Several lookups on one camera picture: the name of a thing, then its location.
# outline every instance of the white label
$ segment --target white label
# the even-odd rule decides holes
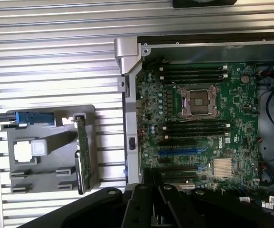
[[[222,149],[222,148],[223,148],[223,138],[222,138],[222,137],[220,137],[220,138],[218,139],[218,148],[219,148],[219,149]]]
[[[267,209],[273,209],[274,205],[272,203],[265,203],[265,208],[267,208]]]
[[[250,197],[240,197],[240,202],[248,202],[248,203],[250,203]]]
[[[225,138],[225,143],[226,143],[226,144],[231,143],[231,138],[229,138],[229,137]]]
[[[269,196],[269,203],[274,205],[274,196]]]
[[[265,201],[262,201],[262,208],[273,209],[274,205],[273,203],[266,203]]]

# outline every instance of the motherboard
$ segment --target motherboard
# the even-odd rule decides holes
[[[247,63],[145,66],[136,78],[141,167],[187,188],[258,188],[255,71]]]

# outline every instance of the metal bracket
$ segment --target metal bracket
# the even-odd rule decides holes
[[[115,39],[115,59],[121,74],[129,74],[141,61],[141,44],[137,42],[137,37]]]

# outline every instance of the pcie slot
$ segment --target pcie slot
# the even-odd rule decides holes
[[[163,179],[191,179],[197,178],[196,172],[187,173],[185,175],[165,175],[162,177]]]
[[[174,167],[162,167],[161,171],[197,171],[198,167],[196,165],[193,166],[174,166]]]

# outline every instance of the cable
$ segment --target cable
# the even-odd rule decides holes
[[[270,121],[273,123],[273,125],[274,125],[274,121],[273,121],[273,119],[272,119],[272,117],[271,117],[271,115],[270,115],[270,111],[269,111],[269,104],[270,104],[270,102],[271,102],[273,96],[274,96],[274,89],[273,89],[273,91],[270,93],[269,97],[267,98],[265,110],[266,110],[266,114],[267,114],[269,120],[270,120]]]

